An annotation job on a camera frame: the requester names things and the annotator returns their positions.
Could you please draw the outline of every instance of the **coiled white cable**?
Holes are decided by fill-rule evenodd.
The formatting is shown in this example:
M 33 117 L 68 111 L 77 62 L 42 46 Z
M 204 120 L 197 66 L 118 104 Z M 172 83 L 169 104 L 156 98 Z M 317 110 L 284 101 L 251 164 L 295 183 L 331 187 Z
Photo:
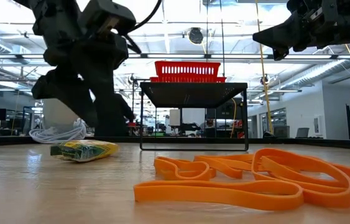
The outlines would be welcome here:
M 59 144 L 69 140 L 82 140 L 86 136 L 86 126 L 80 119 L 74 122 L 74 129 L 59 133 L 56 128 L 33 129 L 29 132 L 32 139 L 43 144 Z

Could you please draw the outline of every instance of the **yellow snack bag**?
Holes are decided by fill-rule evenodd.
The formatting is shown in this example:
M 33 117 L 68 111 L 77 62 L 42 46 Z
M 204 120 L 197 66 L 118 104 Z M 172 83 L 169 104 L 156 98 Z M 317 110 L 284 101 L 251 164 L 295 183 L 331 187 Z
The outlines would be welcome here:
M 50 155 L 64 161 L 89 162 L 108 157 L 118 151 L 119 146 L 97 140 L 72 140 L 50 146 Z

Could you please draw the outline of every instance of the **orange resistance band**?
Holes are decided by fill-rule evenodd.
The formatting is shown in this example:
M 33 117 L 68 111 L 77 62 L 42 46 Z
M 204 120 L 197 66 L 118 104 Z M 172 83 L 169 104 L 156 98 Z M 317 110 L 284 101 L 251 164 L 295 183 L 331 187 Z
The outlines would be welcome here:
M 193 162 L 157 157 L 154 166 L 165 180 L 135 185 L 135 201 L 211 202 L 271 211 L 298 208 L 304 202 L 350 208 L 350 167 L 279 149 L 232 156 L 195 156 Z M 236 179 L 249 171 L 256 181 L 210 182 L 216 171 Z M 325 173 L 333 180 L 301 171 Z

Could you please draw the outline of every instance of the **wooden table surface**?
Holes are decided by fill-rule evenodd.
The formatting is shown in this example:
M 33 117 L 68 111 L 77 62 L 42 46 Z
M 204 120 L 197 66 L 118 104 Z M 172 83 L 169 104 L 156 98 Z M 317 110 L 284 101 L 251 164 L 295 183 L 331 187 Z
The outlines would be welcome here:
M 243 146 L 210 144 L 203 147 L 212 149 Z M 253 144 L 249 153 L 263 147 L 318 156 L 350 166 L 350 149 Z M 153 152 L 140 151 L 136 144 L 121 144 L 119 152 L 109 158 L 77 164 L 50 157 L 48 145 L 0 146 L 0 224 L 350 224 L 350 210 L 330 210 L 311 205 L 288 212 L 263 212 L 212 203 L 134 202 L 133 185 L 157 178 L 153 167 L 154 157 L 193 159 L 195 154 L 236 152 Z M 244 176 L 243 180 L 231 180 L 220 175 L 215 180 L 252 180 L 250 174 Z

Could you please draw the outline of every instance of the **red plastic basket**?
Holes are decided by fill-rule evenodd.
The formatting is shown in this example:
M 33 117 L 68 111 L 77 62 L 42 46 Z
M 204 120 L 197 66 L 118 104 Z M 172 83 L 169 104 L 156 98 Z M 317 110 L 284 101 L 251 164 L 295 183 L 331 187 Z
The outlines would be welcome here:
M 226 77 L 218 77 L 220 63 L 216 62 L 155 62 L 158 77 L 151 82 L 200 82 L 223 83 Z

